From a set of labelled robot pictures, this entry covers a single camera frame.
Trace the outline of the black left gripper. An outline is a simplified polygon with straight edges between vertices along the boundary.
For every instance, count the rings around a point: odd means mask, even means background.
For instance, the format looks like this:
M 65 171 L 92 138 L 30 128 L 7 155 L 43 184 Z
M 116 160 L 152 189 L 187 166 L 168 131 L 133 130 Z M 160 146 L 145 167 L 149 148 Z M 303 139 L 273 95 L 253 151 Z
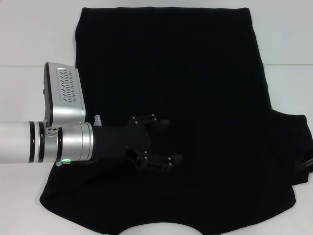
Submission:
M 92 127 L 92 159 L 128 159 L 137 168 L 166 172 L 179 165 L 183 155 L 152 154 L 148 131 L 166 130 L 169 125 L 169 120 L 157 119 L 155 114 L 131 116 L 124 126 L 106 126 L 95 122 Z

